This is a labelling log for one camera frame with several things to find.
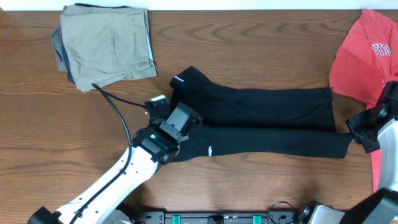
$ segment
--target red fabric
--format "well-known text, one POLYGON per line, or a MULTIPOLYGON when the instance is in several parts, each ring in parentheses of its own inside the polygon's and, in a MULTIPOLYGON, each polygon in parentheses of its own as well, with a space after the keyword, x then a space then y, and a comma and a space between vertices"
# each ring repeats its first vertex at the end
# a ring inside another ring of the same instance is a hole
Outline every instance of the red fabric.
MULTIPOLYGON (((385 83, 398 80, 398 25, 372 10, 362 10, 361 17, 349 30, 337 51, 330 71, 330 88, 353 97, 372 108, 385 83)), ((380 150, 371 153, 373 191, 380 176, 380 150)))

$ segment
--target cable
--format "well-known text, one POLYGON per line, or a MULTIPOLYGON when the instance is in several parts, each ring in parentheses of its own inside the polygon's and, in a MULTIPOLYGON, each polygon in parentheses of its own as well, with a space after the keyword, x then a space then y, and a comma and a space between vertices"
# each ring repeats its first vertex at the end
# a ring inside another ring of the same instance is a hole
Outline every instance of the cable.
POLYGON ((93 83, 93 87, 96 88, 98 91, 101 92, 101 94, 105 97, 105 99, 108 101, 108 103, 112 106, 113 110, 116 112, 116 114, 118 115, 120 121, 123 124, 124 130, 126 130, 126 134, 127 134, 127 140, 129 141, 129 152, 127 155, 127 161, 125 163, 125 165, 123 166, 123 168, 120 170, 120 172, 118 174, 116 174, 107 184, 104 185, 104 187, 102 187, 99 191, 97 191, 97 193, 95 193, 90 199, 88 199, 88 201, 81 206, 77 211, 75 216, 72 218, 72 220, 70 221, 69 224, 74 224, 74 222, 77 220, 78 217, 80 217, 80 215, 83 214, 83 211, 87 208, 87 206, 96 198, 98 197, 106 188, 108 188, 118 177, 120 177, 127 169, 127 166, 130 164, 130 158, 131 158, 131 154, 132 154, 132 142, 131 142, 131 135, 130 135, 130 131, 129 128, 127 127, 127 124, 125 122, 125 120, 122 117, 122 114, 119 112, 119 110, 117 109, 117 107, 114 105, 114 103, 112 102, 112 100, 108 97, 110 96, 109 93, 105 92, 104 90, 102 90, 98 85, 93 83))
POLYGON ((293 224, 294 221, 295 221, 295 217, 296 217, 298 211, 297 211, 297 209, 295 209, 291 204, 289 204, 288 202, 285 202, 285 201, 278 201, 278 202, 275 202, 275 203, 271 206, 271 208, 268 209, 268 222, 271 221, 273 224, 278 224, 278 223, 274 222, 274 220, 272 219, 272 217, 271 217, 271 215, 270 215, 270 212, 271 212, 271 210, 272 210, 276 205, 278 205, 278 204, 280 204, 280 203, 286 203, 286 204, 288 204, 291 208, 293 208, 293 210, 294 210, 294 212, 295 212, 295 215, 293 216, 291 222, 286 222, 286 224, 293 224))
POLYGON ((103 93, 107 94, 108 96, 110 96, 110 97, 114 98, 115 100, 119 100, 119 101, 122 101, 123 103, 128 103, 128 104, 130 104, 130 105, 134 105, 134 106, 140 106, 140 107, 142 107, 142 108, 145 108, 145 106, 144 106, 144 105, 142 105, 142 104, 135 103, 135 102, 131 102, 131 101, 128 101, 128 100, 124 100, 124 99, 122 99, 122 98, 119 98, 119 97, 117 97, 117 96, 115 96, 115 95, 112 95, 112 94, 108 93, 107 91, 105 91, 105 90, 102 90, 102 89, 101 89, 99 86, 97 86, 97 87, 94 87, 94 88, 96 88, 97 90, 100 90, 100 91, 101 91, 101 93, 103 92, 103 93))

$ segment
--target wooden table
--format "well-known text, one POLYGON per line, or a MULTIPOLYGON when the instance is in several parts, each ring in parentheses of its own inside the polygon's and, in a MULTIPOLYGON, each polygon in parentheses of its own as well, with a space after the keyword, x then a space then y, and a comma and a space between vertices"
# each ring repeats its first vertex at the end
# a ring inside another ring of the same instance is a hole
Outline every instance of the wooden table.
MULTIPOLYGON (((398 20, 398 13, 383 11, 398 20)), ((26 223, 87 189, 127 146, 117 116, 97 91, 81 93, 57 71, 50 35, 60 12, 5 12, 0 22, 0 223, 26 223)), ((150 39, 158 77, 105 90, 144 101, 171 94, 190 65, 235 88, 328 86, 336 51, 360 11, 153 11, 150 39)), ((141 108, 117 103, 134 132, 141 108)), ((336 125, 361 103, 336 96, 336 125)), ((347 209, 372 192, 369 156, 346 159, 272 153, 202 157, 163 167, 127 201, 168 211, 266 210, 278 200, 318 200, 347 209)))

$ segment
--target black cable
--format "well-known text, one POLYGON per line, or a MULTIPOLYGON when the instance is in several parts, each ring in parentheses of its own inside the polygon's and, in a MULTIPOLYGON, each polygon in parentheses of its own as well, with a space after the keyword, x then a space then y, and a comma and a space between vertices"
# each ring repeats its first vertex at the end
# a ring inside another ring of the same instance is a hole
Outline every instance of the black cable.
POLYGON ((131 101, 128 101, 128 100, 124 100, 124 99, 119 98, 119 97, 117 97, 117 96, 115 96, 115 95, 113 95, 113 94, 108 93, 108 92, 105 91, 105 90, 102 90, 102 92, 105 93, 105 94, 107 94, 108 96, 114 98, 115 100, 122 101, 123 103, 128 103, 128 104, 130 104, 130 105, 140 106, 140 107, 142 107, 142 108, 145 108, 145 106, 142 105, 142 104, 135 103, 135 102, 131 102, 131 101))
POLYGON ((288 202, 285 202, 285 201, 278 201, 278 202, 275 202, 275 203, 271 206, 271 208, 268 209, 268 222, 271 221, 273 224, 278 224, 278 223, 274 222, 274 220, 273 220, 272 217, 271 217, 270 212, 271 212, 271 210, 272 210, 276 205, 278 205, 278 204, 280 204, 280 203, 286 203, 286 204, 288 204, 291 208, 293 208, 293 210, 294 210, 294 212, 295 212, 295 215, 293 216, 291 222, 287 222, 287 223, 286 223, 286 224, 293 224, 294 221, 295 221, 295 217, 297 216, 297 214, 298 214, 299 211, 297 211, 297 209, 295 209, 291 204, 289 204, 288 202))
POLYGON ((109 93, 105 92, 104 90, 102 90, 98 85, 93 83, 93 87, 96 88, 98 91, 101 92, 101 94, 105 97, 105 99, 108 101, 108 103, 112 106, 113 110, 116 112, 116 114, 118 115, 120 121, 122 122, 123 126, 124 126, 124 130, 126 130, 126 134, 127 134, 127 140, 129 141, 129 152, 127 155, 127 161, 125 163, 125 165, 123 166, 123 168, 120 170, 120 172, 118 174, 116 174, 107 184, 104 185, 104 187, 102 187, 99 191, 97 191, 97 193, 95 193, 90 199, 88 199, 88 201, 82 206, 80 207, 77 211, 75 216, 72 218, 72 220, 70 221, 69 224, 74 224, 74 222, 77 220, 78 217, 80 217, 80 215, 83 214, 83 211, 87 208, 87 206, 97 197, 99 196, 106 188, 108 188, 118 177, 120 177, 127 169, 127 166, 130 164, 130 158, 131 158, 131 153, 132 153, 132 142, 131 142, 131 135, 130 135, 130 131, 129 128, 127 127, 127 124, 125 122, 125 120, 122 117, 122 114, 119 112, 119 110, 117 109, 117 107, 114 105, 114 103, 112 102, 112 100, 108 97, 109 93))

